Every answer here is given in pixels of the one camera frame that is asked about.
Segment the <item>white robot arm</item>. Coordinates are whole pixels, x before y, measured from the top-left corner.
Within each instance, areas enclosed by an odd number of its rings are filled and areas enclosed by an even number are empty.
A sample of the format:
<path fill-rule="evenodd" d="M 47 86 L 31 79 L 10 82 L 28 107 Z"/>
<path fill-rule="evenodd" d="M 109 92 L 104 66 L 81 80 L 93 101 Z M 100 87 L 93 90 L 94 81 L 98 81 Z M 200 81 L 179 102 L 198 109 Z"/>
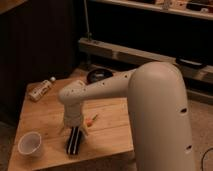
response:
<path fill-rule="evenodd" d="M 125 97 L 137 171 L 196 171 L 183 76 L 171 63 L 149 62 L 86 85 L 74 81 L 59 91 L 66 127 L 83 126 L 86 100 Z"/>

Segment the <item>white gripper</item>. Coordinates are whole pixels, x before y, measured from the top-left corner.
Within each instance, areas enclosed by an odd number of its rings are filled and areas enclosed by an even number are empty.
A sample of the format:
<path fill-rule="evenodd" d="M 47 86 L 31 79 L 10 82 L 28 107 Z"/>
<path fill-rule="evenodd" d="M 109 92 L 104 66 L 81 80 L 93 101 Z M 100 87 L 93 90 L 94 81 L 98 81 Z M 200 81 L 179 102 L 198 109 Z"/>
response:
<path fill-rule="evenodd" d="M 78 127 L 83 124 L 83 114 L 81 113 L 81 105 L 74 104 L 74 105 L 66 105 L 64 107 L 64 117 L 63 122 L 66 127 Z M 65 126 L 61 126 L 59 134 L 63 133 L 65 130 Z M 88 136 L 88 130 L 86 126 L 81 126 L 80 130 L 85 136 Z"/>

